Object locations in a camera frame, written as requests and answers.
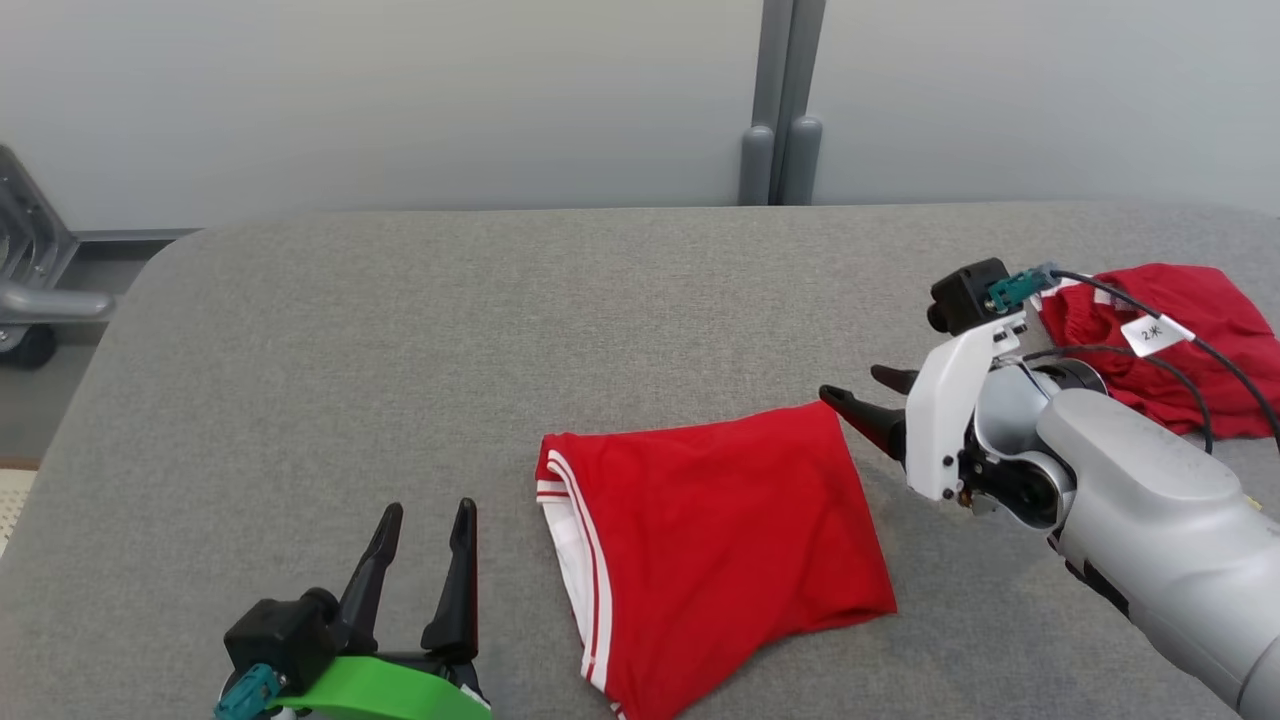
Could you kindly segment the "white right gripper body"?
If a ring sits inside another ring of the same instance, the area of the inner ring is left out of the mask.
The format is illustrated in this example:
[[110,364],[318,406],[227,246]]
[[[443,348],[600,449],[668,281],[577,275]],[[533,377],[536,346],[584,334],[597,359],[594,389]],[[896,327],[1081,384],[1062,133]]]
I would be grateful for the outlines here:
[[1020,347],[1027,314],[1014,313],[969,329],[927,356],[905,409],[908,484],[941,501],[963,488],[959,454],[993,360]]

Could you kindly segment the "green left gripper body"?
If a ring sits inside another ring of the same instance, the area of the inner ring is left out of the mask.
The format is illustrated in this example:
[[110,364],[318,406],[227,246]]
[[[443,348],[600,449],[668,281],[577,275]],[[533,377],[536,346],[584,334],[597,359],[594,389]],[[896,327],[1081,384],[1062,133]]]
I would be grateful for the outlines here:
[[471,665],[415,653],[335,659],[307,691],[283,691],[269,708],[301,719],[493,717]]

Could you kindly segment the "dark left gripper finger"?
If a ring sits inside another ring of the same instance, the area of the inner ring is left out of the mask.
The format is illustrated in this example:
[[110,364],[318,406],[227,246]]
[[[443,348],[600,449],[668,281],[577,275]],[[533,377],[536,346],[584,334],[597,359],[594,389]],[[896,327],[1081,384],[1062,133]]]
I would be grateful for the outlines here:
[[357,568],[340,597],[334,639],[339,656],[369,656],[378,652],[375,625],[387,569],[396,559],[404,510],[388,503]]
[[470,664],[479,653],[477,505],[463,497],[449,538],[451,565],[420,647],[444,664]]

